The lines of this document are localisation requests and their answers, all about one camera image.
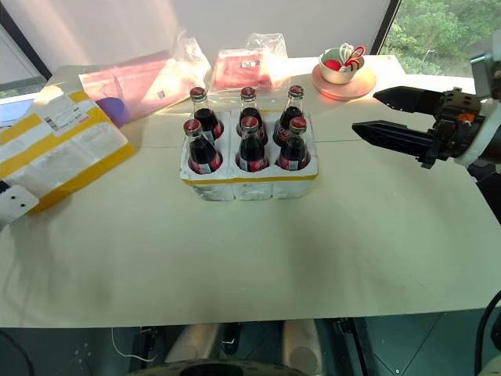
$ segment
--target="purple object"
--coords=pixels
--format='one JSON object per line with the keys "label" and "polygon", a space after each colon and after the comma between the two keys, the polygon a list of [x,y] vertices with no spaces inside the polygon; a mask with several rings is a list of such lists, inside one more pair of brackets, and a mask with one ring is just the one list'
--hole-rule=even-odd
{"label": "purple object", "polygon": [[101,110],[104,111],[118,128],[121,128],[131,118],[127,108],[125,108],[124,102],[118,98],[102,98],[97,100],[96,104],[101,107]]}

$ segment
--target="robotic arm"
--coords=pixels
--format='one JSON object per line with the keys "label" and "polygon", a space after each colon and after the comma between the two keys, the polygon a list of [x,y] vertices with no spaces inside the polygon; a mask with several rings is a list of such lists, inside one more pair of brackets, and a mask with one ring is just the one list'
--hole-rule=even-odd
{"label": "robotic arm", "polygon": [[465,166],[481,159],[501,167],[501,30],[470,62],[476,95],[461,89],[433,92],[405,86],[374,94],[394,110],[434,116],[427,132],[389,121],[354,123],[353,130],[375,146],[414,156],[425,168],[450,157]]}

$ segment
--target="bowl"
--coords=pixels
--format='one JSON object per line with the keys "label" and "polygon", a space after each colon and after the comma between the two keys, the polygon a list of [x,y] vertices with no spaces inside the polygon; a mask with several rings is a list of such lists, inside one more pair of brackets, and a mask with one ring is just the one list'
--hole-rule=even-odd
{"label": "bowl", "polygon": [[345,72],[338,72],[337,70],[332,70],[324,65],[324,62],[330,59],[340,60],[339,49],[326,49],[319,57],[320,74],[322,75],[324,80],[333,84],[346,84],[347,82],[351,81],[356,73],[363,68],[363,65],[365,63],[365,60],[363,59],[363,57],[361,57],[359,59],[359,69],[356,69],[354,71],[348,69]]}

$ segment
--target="table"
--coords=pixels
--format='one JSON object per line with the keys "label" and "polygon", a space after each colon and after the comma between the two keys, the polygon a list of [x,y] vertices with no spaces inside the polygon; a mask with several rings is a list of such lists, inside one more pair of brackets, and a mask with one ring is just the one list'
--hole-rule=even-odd
{"label": "table", "polygon": [[[315,60],[292,60],[306,72]],[[404,85],[391,56],[377,89]],[[48,85],[78,89],[81,67]],[[464,167],[431,170],[370,146],[354,121],[426,129],[366,97],[305,87],[319,155],[298,200],[206,202],[178,177],[180,103],[123,127],[137,154],[0,234],[0,327],[108,327],[424,313],[484,306],[499,288],[501,231]],[[46,90],[58,90],[56,86]],[[269,106],[283,106],[284,98]],[[217,109],[226,104],[214,103]],[[210,220],[200,222],[202,214]]]}

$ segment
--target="pink plate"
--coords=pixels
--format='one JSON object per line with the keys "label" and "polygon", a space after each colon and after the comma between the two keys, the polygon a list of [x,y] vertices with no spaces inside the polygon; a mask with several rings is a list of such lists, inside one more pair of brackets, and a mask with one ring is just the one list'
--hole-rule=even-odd
{"label": "pink plate", "polygon": [[323,79],[317,65],[312,72],[313,85],[324,96],[337,100],[351,100],[364,96],[376,86],[376,75],[369,67],[362,68],[346,84],[331,84]]}

